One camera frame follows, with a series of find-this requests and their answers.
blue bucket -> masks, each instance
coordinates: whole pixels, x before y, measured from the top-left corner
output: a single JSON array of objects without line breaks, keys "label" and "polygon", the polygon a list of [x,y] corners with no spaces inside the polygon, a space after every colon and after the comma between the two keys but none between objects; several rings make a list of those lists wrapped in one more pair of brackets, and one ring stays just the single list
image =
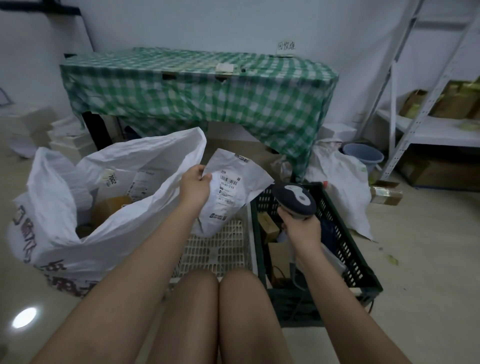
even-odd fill
[{"label": "blue bucket", "polygon": [[365,166],[367,171],[370,172],[375,166],[384,159],[384,155],[377,149],[367,146],[365,144],[350,143],[343,146],[343,153],[347,156],[357,158]]}]

green plastic crate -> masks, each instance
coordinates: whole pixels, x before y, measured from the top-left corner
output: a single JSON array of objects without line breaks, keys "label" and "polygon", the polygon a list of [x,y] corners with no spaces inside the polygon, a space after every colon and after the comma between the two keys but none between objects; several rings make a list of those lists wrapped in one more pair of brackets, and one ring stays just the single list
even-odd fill
[{"label": "green plastic crate", "polygon": [[[326,194],[323,184],[309,183],[303,184],[303,186],[312,194],[317,203],[317,212],[315,213],[317,217],[328,219],[335,224],[338,243],[335,254],[347,266],[343,279],[349,287],[361,290],[357,299],[362,306],[366,307],[383,291],[380,282],[363,259],[360,250]],[[258,277],[266,288],[265,275],[271,271],[272,263],[268,246],[264,245],[260,238],[257,212],[266,211],[275,223],[281,223],[282,220],[276,212],[278,202],[272,195],[271,187],[258,195],[251,202],[251,207]],[[282,289],[267,289],[267,292],[281,327],[323,326],[322,318],[309,291],[302,291],[291,284]]]}]

barcode scanner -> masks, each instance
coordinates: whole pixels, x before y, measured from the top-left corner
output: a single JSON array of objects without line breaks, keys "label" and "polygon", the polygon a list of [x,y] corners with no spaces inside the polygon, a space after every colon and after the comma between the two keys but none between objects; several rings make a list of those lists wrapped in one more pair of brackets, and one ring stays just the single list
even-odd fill
[{"label": "barcode scanner", "polygon": [[[282,206],[282,208],[295,219],[305,220],[306,218],[313,216],[317,211],[317,204],[312,195],[300,184],[286,182],[275,183],[272,187],[272,194],[280,206]],[[297,270],[295,251],[288,239],[286,229],[280,233],[277,241],[279,243],[287,243],[290,256],[290,276],[292,282],[297,288],[305,291],[306,287],[299,286],[295,281]]]}]

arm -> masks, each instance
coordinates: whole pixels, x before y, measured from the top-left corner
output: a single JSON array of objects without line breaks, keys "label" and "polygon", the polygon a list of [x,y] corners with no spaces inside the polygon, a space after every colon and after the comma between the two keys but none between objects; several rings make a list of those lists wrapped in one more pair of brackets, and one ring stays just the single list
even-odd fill
[{"label": "arm", "polygon": [[410,363],[350,292],[322,253],[321,228],[313,216],[295,220],[281,207],[283,219],[308,287],[342,364]]},{"label": "arm", "polygon": [[180,203],[160,226],[83,299],[32,363],[133,363],[208,199],[208,174],[190,168]]}]

green checkered tablecloth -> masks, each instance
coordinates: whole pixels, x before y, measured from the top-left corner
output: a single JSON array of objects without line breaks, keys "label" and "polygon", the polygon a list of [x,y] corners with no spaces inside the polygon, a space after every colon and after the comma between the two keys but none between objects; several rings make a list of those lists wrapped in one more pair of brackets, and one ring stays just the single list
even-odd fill
[{"label": "green checkered tablecloth", "polygon": [[[218,63],[234,64],[227,76]],[[208,121],[242,125],[287,155],[303,176],[338,80],[330,67],[297,57],[135,48],[68,58],[61,66],[73,112],[116,115],[141,136]]]}]

